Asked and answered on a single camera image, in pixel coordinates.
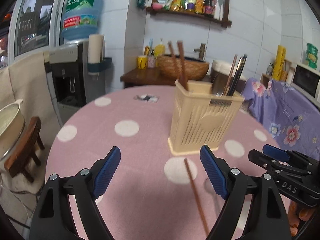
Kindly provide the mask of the person right hand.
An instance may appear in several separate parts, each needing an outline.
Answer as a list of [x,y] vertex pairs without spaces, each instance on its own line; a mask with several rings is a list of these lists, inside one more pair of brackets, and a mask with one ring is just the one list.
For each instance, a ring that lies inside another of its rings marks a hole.
[[298,204],[291,201],[288,209],[288,220],[290,225],[291,236],[298,233],[300,221],[308,221],[316,209],[299,209]]

